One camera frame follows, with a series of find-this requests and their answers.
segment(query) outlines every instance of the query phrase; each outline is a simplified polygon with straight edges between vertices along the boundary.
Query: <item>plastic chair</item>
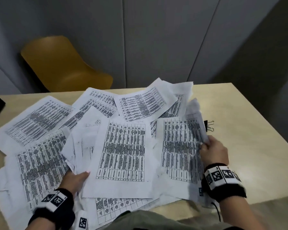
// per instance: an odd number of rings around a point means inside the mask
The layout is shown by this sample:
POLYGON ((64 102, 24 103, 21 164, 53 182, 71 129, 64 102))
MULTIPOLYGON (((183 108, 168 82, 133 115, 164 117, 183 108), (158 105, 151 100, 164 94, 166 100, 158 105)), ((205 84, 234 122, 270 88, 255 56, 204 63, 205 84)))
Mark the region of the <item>plastic chair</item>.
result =
POLYGON ((50 92, 110 89, 113 82, 110 75, 88 66, 64 36, 33 40, 21 55, 50 92))

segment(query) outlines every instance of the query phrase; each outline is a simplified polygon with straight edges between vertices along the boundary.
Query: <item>person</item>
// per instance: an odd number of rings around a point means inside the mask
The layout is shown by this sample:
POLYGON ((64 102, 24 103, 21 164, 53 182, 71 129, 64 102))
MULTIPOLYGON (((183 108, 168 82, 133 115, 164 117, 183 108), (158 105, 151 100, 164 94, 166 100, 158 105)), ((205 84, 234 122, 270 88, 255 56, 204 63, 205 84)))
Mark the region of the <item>person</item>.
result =
MULTIPOLYGON (((218 141, 215 137, 208 136, 210 144, 202 144, 200 149, 200 158, 204 163, 205 170, 207 168, 217 165, 228 165, 228 151, 223 144, 218 141)), ((84 181, 89 176, 89 172, 84 172, 78 175, 74 175, 72 172, 66 173, 64 176, 59 188, 63 191, 69 191, 73 196, 81 189, 84 181)), ((165 218, 162 215, 150 212, 150 211, 134 211, 134 212, 125 212, 116 218, 106 230, 131 230, 131 229, 164 229, 164 230, 234 230, 234 229, 243 229, 243 230, 264 230, 265 227, 257 220, 254 213, 250 209, 249 204, 247 203, 245 193, 240 194, 239 192, 232 191, 235 188, 234 185, 228 186, 229 184, 223 185, 223 188, 226 188, 225 193, 229 197, 220 196, 218 193, 213 195, 219 199, 220 210, 223 217, 223 223, 220 222, 213 226, 207 228, 194 228, 182 223, 179 223, 174 220, 165 218)), ((55 220, 50 221, 47 216, 40 214, 39 216, 33 216, 29 222, 26 230, 55 230, 58 229, 60 224, 56 223, 55 220)), ((65 215, 61 216, 63 222, 68 219, 65 215)))

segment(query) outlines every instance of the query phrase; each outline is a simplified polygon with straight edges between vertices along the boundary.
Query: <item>green clothing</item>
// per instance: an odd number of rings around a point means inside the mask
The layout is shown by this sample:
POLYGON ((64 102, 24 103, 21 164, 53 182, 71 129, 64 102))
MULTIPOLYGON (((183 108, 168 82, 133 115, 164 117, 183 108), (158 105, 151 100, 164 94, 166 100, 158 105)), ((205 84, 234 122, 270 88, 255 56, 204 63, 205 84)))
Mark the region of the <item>green clothing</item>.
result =
POLYGON ((191 227, 175 220, 170 220, 162 215, 150 211, 125 212, 116 218, 105 230, 224 230, 231 227, 230 224, 218 223, 209 227, 191 227))

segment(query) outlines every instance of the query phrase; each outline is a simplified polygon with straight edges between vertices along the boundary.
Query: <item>forearm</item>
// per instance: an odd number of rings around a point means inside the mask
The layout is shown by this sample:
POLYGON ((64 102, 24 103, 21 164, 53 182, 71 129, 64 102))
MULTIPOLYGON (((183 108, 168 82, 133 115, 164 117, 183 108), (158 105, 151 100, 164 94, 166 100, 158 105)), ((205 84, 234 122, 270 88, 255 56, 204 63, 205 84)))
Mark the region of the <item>forearm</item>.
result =
POLYGON ((33 220, 25 230, 55 230, 56 225, 45 218, 36 218, 33 220))
POLYGON ((265 230, 243 197, 232 196, 220 201, 220 209, 226 223, 244 230, 265 230))

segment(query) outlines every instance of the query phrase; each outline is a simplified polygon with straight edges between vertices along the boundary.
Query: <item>light wood tabletop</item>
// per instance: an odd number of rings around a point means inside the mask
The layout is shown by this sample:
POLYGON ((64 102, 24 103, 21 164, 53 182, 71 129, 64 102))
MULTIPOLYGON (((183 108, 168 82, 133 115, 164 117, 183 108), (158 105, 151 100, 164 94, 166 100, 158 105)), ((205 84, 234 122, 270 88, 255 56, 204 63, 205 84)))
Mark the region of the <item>light wood tabletop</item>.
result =
MULTIPOLYGON (((143 88, 112 89, 126 94, 143 88)), ((227 148, 230 167, 237 172, 246 187, 250 204, 288 197, 288 143, 246 100, 231 83, 194 85, 204 120, 214 121, 214 132, 208 132, 227 148)), ((41 98, 51 95, 66 104, 83 93, 58 92, 0 96, 6 106, 0 114, 0 127, 41 98)), ((0 168, 4 166, 0 152, 0 168)), ((198 216, 198 209, 188 201, 177 201, 154 209, 174 219, 198 216)), ((0 213, 0 229, 8 229, 0 213)))

